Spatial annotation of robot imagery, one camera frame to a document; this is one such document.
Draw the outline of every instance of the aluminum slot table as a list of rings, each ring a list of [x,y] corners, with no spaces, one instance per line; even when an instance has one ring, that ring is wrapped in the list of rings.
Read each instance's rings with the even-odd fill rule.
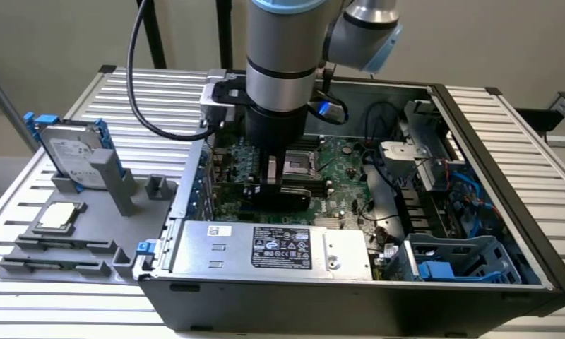
[[[190,144],[165,140],[137,124],[126,101],[124,75],[124,69],[98,74],[66,116],[72,119],[105,119],[124,166],[132,169],[136,176],[158,173],[177,179],[184,171]],[[134,70],[140,109],[157,126],[176,133],[194,132],[205,77],[205,72]],[[553,218],[560,217],[558,220],[548,220],[549,215],[544,213],[537,219],[565,259],[565,174],[560,171],[562,164],[553,162],[556,160],[549,155],[552,152],[548,153],[545,146],[532,141],[528,127],[508,108],[504,98],[490,96],[478,88],[448,89],[461,108],[472,114],[472,124],[488,150],[494,155],[514,154],[514,160],[510,160],[510,156],[498,156],[500,167],[512,184],[528,185],[530,181],[526,178],[532,176],[550,180],[534,180],[541,186],[517,189],[517,192],[526,206],[542,204],[541,207],[562,209],[560,215],[550,215]],[[480,118],[477,114],[505,118],[498,118],[497,124],[489,121],[476,122]],[[536,164],[520,162],[521,160],[534,161]],[[53,171],[54,168],[40,150],[0,200],[0,259],[10,253],[17,235],[25,231],[40,206],[52,194],[53,184],[49,178]],[[298,338],[288,335],[248,337]],[[0,280],[0,338],[237,336],[234,333],[173,333],[162,325],[137,286]],[[565,308],[542,319],[517,318],[481,338],[565,339]]]

